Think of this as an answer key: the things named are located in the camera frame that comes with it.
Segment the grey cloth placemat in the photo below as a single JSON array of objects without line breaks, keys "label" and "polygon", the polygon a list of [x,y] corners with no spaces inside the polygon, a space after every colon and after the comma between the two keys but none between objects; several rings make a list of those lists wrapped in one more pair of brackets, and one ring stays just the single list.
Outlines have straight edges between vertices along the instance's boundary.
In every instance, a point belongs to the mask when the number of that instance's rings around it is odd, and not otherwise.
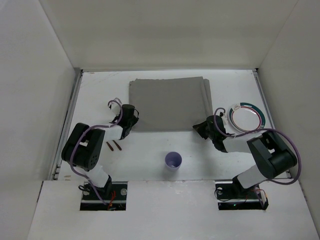
[{"label": "grey cloth placemat", "polygon": [[139,111],[136,132],[190,131],[213,114],[210,81],[202,76],[136,79],[129,103]]}]

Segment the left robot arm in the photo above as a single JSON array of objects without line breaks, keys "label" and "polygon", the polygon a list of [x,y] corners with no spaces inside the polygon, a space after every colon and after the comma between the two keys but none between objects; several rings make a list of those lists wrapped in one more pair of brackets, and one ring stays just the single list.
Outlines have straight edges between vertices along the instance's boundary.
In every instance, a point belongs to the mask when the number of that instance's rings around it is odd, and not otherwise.
[{"label": "left robot arm", "polygon": [[106,142],[125,139],[139,120],[135,106],[120,104],[116,100],[110,101],[112,103],[119,106],[119,113],[111,122],[93,126],[78,122],[61,152],[61,159],[70,165],[71,170],[87,180],[81,190],[95,194],[101,201],[112,189],[112,178],[99,163],[102,146]]}]

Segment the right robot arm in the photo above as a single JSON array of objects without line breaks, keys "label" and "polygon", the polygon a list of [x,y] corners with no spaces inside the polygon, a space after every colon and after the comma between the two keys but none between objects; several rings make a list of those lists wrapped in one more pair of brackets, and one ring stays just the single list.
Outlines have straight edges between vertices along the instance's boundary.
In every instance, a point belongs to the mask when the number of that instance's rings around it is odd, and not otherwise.
[{"label": "right robot arm", "polygon": [[273,129],[256,129],[242,134],[227,133],[223,118],[211,115],[202,123],[192,127],[204,140],[210,139],[214,147],[222,153],[251,154],[254,165],[236,175],[227,187],[225,200],[241,198],[249,191],[255,192],[264,181],[275,180],[275,177],[297,166],[301,174],[302,162],[300,153],[284,133]]}]

